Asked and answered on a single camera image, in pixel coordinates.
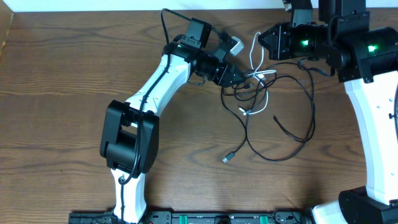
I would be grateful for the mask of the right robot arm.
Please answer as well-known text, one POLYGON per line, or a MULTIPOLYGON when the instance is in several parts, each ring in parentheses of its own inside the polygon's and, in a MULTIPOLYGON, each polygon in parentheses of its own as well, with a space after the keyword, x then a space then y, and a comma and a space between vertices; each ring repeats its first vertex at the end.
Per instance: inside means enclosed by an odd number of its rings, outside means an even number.
POLYGON ((363 187, 311 208, 303 223, 397 222, 397 31, 370 29, 364 0, 285 1, 290 22, 258 40, 272 60, 323 58, 344 84, 356 114, 366 160, 363 187))

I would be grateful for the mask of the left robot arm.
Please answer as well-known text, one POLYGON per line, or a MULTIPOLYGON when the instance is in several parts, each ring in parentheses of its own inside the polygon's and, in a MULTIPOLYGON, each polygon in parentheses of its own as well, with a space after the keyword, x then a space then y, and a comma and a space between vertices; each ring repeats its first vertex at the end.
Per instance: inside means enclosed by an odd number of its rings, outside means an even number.
POLYGON ((143 218, 146 174, 159 150, 160 116, 191 75, 196 73, 224 88, 245 82, 243 72, 226 59, 244 48, 239 38, 219 32, 218 47, 204 50, 215 30, 211 24, 191 18, 186 34, 167 41, 157 69, 142 88, 126 101, 113 100, 108 105, 99 153, 116 185, 112 223, 139 223, 143 218))

